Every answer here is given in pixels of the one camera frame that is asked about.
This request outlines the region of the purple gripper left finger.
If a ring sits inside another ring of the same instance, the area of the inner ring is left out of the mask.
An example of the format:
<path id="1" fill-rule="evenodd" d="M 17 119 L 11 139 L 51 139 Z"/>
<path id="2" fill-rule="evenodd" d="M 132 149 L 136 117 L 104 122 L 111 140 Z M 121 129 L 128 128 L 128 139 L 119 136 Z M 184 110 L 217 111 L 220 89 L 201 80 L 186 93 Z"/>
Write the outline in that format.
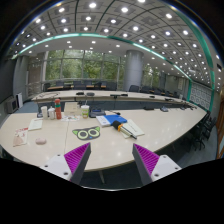
<path id="1" fill-rule="evenodd" d="M 41 166 L 41 169 L 72 183 L 79 184 L 90 154 L 91 144 L 87 143 L 64 155 L 57 154 L 53 156 Z"/>

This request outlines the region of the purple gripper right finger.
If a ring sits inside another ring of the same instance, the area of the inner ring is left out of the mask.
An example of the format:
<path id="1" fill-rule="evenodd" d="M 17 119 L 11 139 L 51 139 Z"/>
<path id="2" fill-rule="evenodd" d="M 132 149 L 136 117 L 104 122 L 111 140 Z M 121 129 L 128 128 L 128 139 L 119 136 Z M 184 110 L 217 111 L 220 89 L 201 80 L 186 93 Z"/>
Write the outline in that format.
<path id="1" fill-rule="evenodd" d="M 133 145 L 132 154 L 143 185 L 155 182 L 156 180 L 181 170 L 181 167 L 168 155 L 159 156 L 137 144 Z"/>

